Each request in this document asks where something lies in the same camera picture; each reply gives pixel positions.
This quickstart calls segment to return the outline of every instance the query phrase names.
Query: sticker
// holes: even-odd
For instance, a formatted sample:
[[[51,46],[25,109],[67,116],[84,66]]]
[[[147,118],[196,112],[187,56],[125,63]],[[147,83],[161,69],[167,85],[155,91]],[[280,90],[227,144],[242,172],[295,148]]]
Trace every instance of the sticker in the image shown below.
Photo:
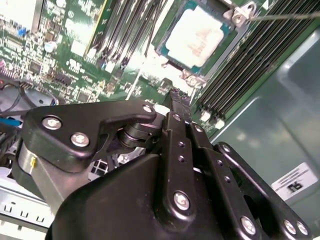
[[[316,175],[305,163],[288,172],[271,184],[272,189],[285,201],[302,192],[318,181]]]

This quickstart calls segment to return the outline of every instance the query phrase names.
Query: black memory slot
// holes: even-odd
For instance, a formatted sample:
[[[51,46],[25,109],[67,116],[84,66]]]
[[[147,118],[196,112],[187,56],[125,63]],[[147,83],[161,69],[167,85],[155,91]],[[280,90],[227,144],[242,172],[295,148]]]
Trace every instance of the black memory slot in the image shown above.
[[[103,42],[110,37],[110,34],[112,34],[111,26],[114,26],[116,21],[118,20],[117,16],[121,14],[122,8],[121,8],[121,1],[113,0],[111,2],[110,8],[112,9],[112,14],[110,19],[108,20],[107,24],[104,27],[103,33],[98,33],[92,43],[92,46],[95,47],[97,50],[100,50],[103,47]]]
[[[277,1],[268,15],[308,14],[319,9],[318,1]],[[258,23],[240,49],[204,91],[197,104],[222,115],[226,114],[264,73],[270,71],[281,54],[311,22],[289,19]]]
[[[279,12],[279,14],[282,14],[286,8],[290,8],[291,4],[289,1],[286,1],[286,4],[282,5],[282,11]],[[216,86],[213,86],[212,92],[209,93],[207,96],[207,100],[205,100],[203,103],[206,104],[209,108],[213,108],[213,104],[216,101],[216,98],[219,97],[218,91],[223,91],[224,88],[227,88],[231,82],[234,80],[235,76],[237,76],[237,67],[240,65],[243,61],[247,61],[247,58],[251,58],[253,55],[253,48],[259,44],[259,42],[264,42],[265,39],[268,38],[269,29],[272,29],[274,25],[277,25],[278,23],[272,22],[270,24],[265,22],[263,24],[263,28],[258,28],[255,30],[248,38],[248,40],[241,46],[243,51],[238,52],[238,56],[236,56],[236,59],[232,62],[228,63],[228,68],[225,69],[217,79],[215,79],[214,82],[217,83]]]
[[[117,2],[116,6],[115,6],[114,10],[112,11],[110,20],[108,21],[108,23],[105,27],[105,34],[103,37],[103,39],[104,39],[103,46],[101,46],[101,47],[103,47],[104,52],[108,51],[108,46],[110,45],[110,41],[111,41],[112,37],[114,36],[115,31],[118,28],[118,25],[120,23],[120,19],[122,18],[124,11],[128,7],[130,0],[124,0],[124,2],[122,2],[121,0],[117,0],[116,2]]]
[[[144,11],[144,6],[147,1],[145,0],[139,0],[138,3],[136,4],[137,7],[135,8],[135,11],[133,13],[133,19],[130,21],[126,32],[123,35],[122,40],[120,41],[120,44],[118,45],[116,51],[114,52],[112,58],[114,61],[118,61],[122,53],[124,52],[124,49],[128,43],[129,38],[131,37],[131,34],[135,28],[135,25],[137,24],[138,20],[141,17],[142,12]]]
[[[131,7],[132,7],[132,2],[130,0],[127,0],[124,4],[124,10],[121,14],[120,19],[116,24],[116,27],[112,33],[112,36],[109,38],[108,43],[105,45],[104,51],[106,52],[107,55],[110,54],[111,50],[113,49],[124,23],[128,20],[128,18],[130,18]]]
[[[278,0],[275,5],[268,11],[268,15],[276,15],[283,13],[283,9],[286,8],[291,2],[286,0]],[[240,62],[241,57],[243,54],[246,53],[248,50],[245,46],[250,46],[253,42],[256,41],[256,36],[254,33],[261,33],[263,34],[269,27],[269,23],[267,21],[259,22],[256,26],[254,32],[250,34],[245,41],[245,44],[240,46],[240,49],[234,54],[234,56],[229,60],[227,65],[221,70],[221,72],[217,75],[214,81],[207,87],[204,91],[202,96],[199,98],[203,104],[208,104],[207,101],[211,99],[213,95],[216,94],[217,89],[221,87],[223,82],[221,81],[223,76],[227,74],[227,72],[232,71],[232,68]]]
[[[296,11],[296,13],[299,14],[307,14],[316,8],[315,5],[306,4],[299,4],[299,7],[299,10]],[[269,49],[263,52],[263,55],[258,59],[255,58],[254,61],[249,64],[249,70],[243,71],[243,73],[239,75],[237,84],[228,92],[228,95],[225,98],[221,99],[220,101],[218,100],[215,109],[226,112],[226,106],[228,103],[232,101],[232,99],[241,97],[243,94],[245,94],[245,92],[249,90],[251,86],[259,79],[259,76],[262,76],[264,73],[264,71],[261,71],[261,69],[268,69],[269,66],[272,66],[276,59],[275,56],[279,56],[279,53],[283,53],[285,49],[287,49],[286,47],[288,47],[295,39],[295,37],[291,37],[292,34],[303,31],[308,23],[306,20],[302,24],[300,21],[296,20],[284,20],[282,22],[281,28],[278,30],[278,32],[273,34],[275,37],[271,38],[270,40],[270,42],[272,41],[272,44],[267,44]]]
[[[303,5],[300,4],[300,2],[297,2],[296,8],[301,7]],[[291,24],[293,26],[293,22],[290,23],[290,20],[285,20],[284,24],[281,23],[281,21],[277,21],[276,24],[273,24],[271,28],[269,28],[269,32],[272,32],[274,36],[283,36],[286,31],[284,31],[284,28],[288,27],[287,24]],[[244,84],[246,84],[246,81],[249,79],[244,78],[243,74],[250,73],[249,69],[251,68],[260,68],[262,64],[262,60],[265,58],[263,53],[267,53],[268,51],[265,51],[270,45],[274,45],[274,38],[271,36],[263,36],[264,40],[258,40],[257,46],[254,49],[254,52],[252,52],[252,56],[248,54],[246,56],[246,61],[239,65],[237,69],[235,69],[232,72],[232,75],[229,77],[232,82],[229,82],[222,88],[219,92],[219,95],[217,98],[213,99],[212,102],[215,103],[215,105],[212,105],[211,107],[218,109],[220,107],[219,103],[223,102],[222,99],[226,94],[232,94],[237,89],[243,87]]]
[[[139,30],[137,31],[134,40],[131,42],[125,57],[122,60],[121,65],[126,66],[128,62],[130,61],[131,57],[133,56],[144,32],[148,28],[149,21],[152,19],[153,14],[155,13],[157,6],[156,6],[156,1],[153,1],[152,5],[150,6],[149,10],[147,11],[143,23],[141,24]]]
[[[306,22],[306,24],[310,24],[310,23],[312,22],[311,20],[309,20],[309,21],[304,20],[304,21]],[[297,32],[296,32],[297,34],[301,34],[301,33],[303,33],[303,31],[304,31],[307,27],[308,27],[307,25],[301,25],[301,26],[300,26],[300,29],[301,29],[301,30],[295,29],[295,31],[297,31]],[[287,47],[288,47],[295,39],[296,39],[296,38],[292,38],[292,40],[285,45],[286,48],[284,48],[283,50],[280,50],[280,51],[279,51],[279,54],[277,54],[277,56],[275,56],[274,59],[275,59],[275,60],[278,59],[278,57],[287,49]],[[257,72],[255,73],[255,75],[252,77],[253,81],[251,81],[251,82],[248,84],[247,88],[243,88],[243,89],[241,90],[241,92],[239,92],[239,94],[237,94],[236,97],[234,97],[233,99],[231,98],[230,100],[226,101],[225,104],[224,104],[223,106],[221,106],[220,111],[227,113],[227,112],[232,108],[232,106],[246,93],[246,91],[249,90],[249,89],[255,84],[255,82],[256,82],[255,79],[259,79],[260,77],[262,77],[262,75],[263,75],[266,71],[269,70],[269,66],[270,66],[270,64],[266,64],[266,65],[264,66],[264,68],[262,68],[260,71],[257,71]]]

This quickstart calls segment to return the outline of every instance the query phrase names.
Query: cable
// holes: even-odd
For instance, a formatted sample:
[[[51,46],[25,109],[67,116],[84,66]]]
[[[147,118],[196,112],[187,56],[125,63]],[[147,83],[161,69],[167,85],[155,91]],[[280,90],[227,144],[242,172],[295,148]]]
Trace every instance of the cable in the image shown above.
[[[256,16],[248,19],[250,22],[256,21],[274,21],[274,20],[304,20],[320,18],[320,12],[316,11],[310,14],[283,14],[283,15],[266,15]]]
[[[8,112],[2,112],[0,113],[0,117],[2,118],[7,118],[7,117],[12,117],[12,116],[21,116],[21,115],[25,115],[28,110],[21,110],[21,111],[8,111]]]
[[[44,91],[48,95],[50,95],[54,99],[55,105],[59,104],[59,100],[51,92],[49,92],[47,89],[45,89],[44,87],[40,86],[37,83],[34,83],[34,82],[32,82],[30,80],[27,80],[27,79],[8,80],[8,85],[12,85],[12,86],[14,86],[15,88],[18,89],[18,95],[17,95],[16,99],[14,100],[13,104],[8,109],[6,109],[4,111],[1,111],[1,109],[0,109],[0,117],[6,118],[6,117],[10,117],[10,116],[19,116],[19,115],[26,114],[29,111],[29,109],[28,110],[21,110],[21,111],[12,111],[12,109],[14,109],[18,105],[18,103],[19,103],[21,98],[29,105],[29,107],[31,109],[37,107],[31,101],[31,99],[28,97],[28,95],[26,94],[25,89],[20,86],[21,82],[29,83],[29,84],[31,84],[33,86],[36,86],[37,88],[41,89],[42,91]]]

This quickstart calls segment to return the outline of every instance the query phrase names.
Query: ram slot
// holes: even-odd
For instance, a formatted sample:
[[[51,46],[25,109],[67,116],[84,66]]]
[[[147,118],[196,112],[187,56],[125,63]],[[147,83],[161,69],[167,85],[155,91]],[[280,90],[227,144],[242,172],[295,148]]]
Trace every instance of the ram slot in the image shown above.
[[[145,17],[143,19],[143,23],[141,24],[139,30],[134,36],[134,40],[131,42],[128,50],[126,51],[125,57],[123,58],[121,62],[122,68],[125,68],[130,61],[131,57],[133,56],[141,38],[144,35],[144,32],[148,29],[149,21],[152,19],[154,13],[156,12],[157,5],[160,4],[160,1],[153,1],[152,4],[150,4],[150,7],[146,10]]]
[[[113,35],[115,34],[118,25],[121,22],[121,19],[123,18],[123,15],[126,12],[127,8],[130,8],[130,0],[116,1],[116,4],[111,14],[111,18],[108,21],[101,38],[103,40],[103,44],[101,44],[100,47],[97,49],[100,51],[100,53],[102,51],[105,51],[107,46],[110,44],[110,41]]]
[[[135,8],[134,13],[132,14],[132,20],[129,22],[128,27],[126,28],[126,31],[123,35],[123,38],[121,39],[120,44],[117,46],[116,50],[114,51],[112,55],[112,60],[114,62],[117,62],[121,55],[123,54],[126,45],[128,44],[128,41],[130,37],[132,36],[132,33],[135,29],[135,26],[139,20],[141,20],[141,16],[143,11],[145,10],[144,6],[146,5],[145,0],[140,0],[139,3],[137,4],[137,7]]]
[[[140,6],[141,0],[135,0],[133,2],[127,1],[125,10],[116,26],[116,29],[113,32],[112,37],[109,40],[108,45],[105,46],[104,52],[106,57],[109,60],[111,55],[117,50],[117,45],[119,44],[119,38],[121,38],[121,32],[125,32],[128,24],[133,20],[135,16],[136,9]]]

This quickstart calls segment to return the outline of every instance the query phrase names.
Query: green circuit board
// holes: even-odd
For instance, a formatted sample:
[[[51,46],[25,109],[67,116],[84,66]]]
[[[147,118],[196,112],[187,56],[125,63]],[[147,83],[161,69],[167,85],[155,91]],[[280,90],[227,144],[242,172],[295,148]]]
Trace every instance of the green circuit board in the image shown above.
[[[256,1],[260,8],[264,1]],[[163,1],[164,13],[160,14],[151,47],[159,44],[184,2],[186,1]],[[236,0],[234,3],[241,5],[244,1]],[[130,97],[161,103],[168,92],[168,89],[161,87],[161,79],[157,76],[161,69],[156,69],[152,57],[145,60],[143,56],[151,21],[120,79],[113,77],[113,73],[120,67],[119,64],[115,63],[113,70],[109,72],[95,65],[95,57],[86,56],[91,40],[111,17],[111,4],[112,0],[69,0],[65,7],[58,7],[54,0],[48,0],[41,12],[38,31],[23,37],[17,36],[17,28],[12,23],[3,21],[0,28],[0,57],[6,62],[6,74],[40,83],[61,99],[65,99],[66,103],[114,101],[128,97],[129,88],[144,63],[144,71]],[[223,41],[222,47],[205,66],[205,72],[208,72],[217,56],[223,53],[234,35],[232,32],[229,39]],[[51,40],[57,43],[57,48],[53,53],[47,53],[45,43]],[[30,70],[30,64],[33,63],[41,66],[40,73]],[[66,74],[72,79],[72,83],[68,87],[61,86],[48,77],[51,71]],[[189,94],[198,94],[195,93],[197,90],[194,91],[183,80],[174,85],[185,87],[184,91]]]
[[[97,65],[102,52],[99,49],[95,54],[91,54],[91,49],[95,47],[95,39],[106,29],[117,0],[66,0],[64,6],[58,6],[57,2],[56,0],[42,1],[37,30],[29,31],[24,35],[17,34],[17,25],[14,22],[0,18],[0,60],[5,61],[5,68],[0,69],[0,73],[14,79],[28,79],[38,83],[66,104],[130,98],[140,98],[161,104],[172,87],[180,88],[194,101],[201,95],[202,89],[215,80],[215,73],[223,68],[237,51],[237,46],[246,40],[255,27],[254,23],[250,23],[240,40],[235,41],[238,31],[234,26],[227,25],[229,26],[228,34],[207,59],[200,74],[194,76],[193,80],[196,84],[191,84],[188,79],[181,77],[182,72],[179,68],[175,69],[175,65],[168,70],[166,64],[161,63],[163,59],[157,52],[177,21],[177,13],[181,11],[182,6],[191,2],[190,0],[161,1],[147,58],[144,53],[152,32],[153,18],[147,22],[146,28],[141,32],[138,44],[124,69],[121,68],[120,61],[109,62],[103,67]],[[205,4],[210,1],[194,0],[193,2],[202,6],[208,13],[215,14],[215,8]],[[243,6],[249,2],[233,1],[237,6]],[[256,5],[255,14],[262,16],[268,12],[268,8],[272,7],[275,0],[254,0],[253,2]],[[145,1],[146,5],[150,3],[152,0]],[[142,24],[143,18],[136,22],[127,46],[134,41],[134,36]],[[123,34],[124,30],[120,30],[119,36]],[[51,42],[56,45],[52,52],[48,52],[46,45]],[[233,47],[230,51],[226,51],[229,46]],[[57,74],[67,76],[70,83],[66,86],[55,81]],[[164,79],[170,79],[172,83],[164,84]],[[216,131],[208,122],[201,124],[209,135]]]

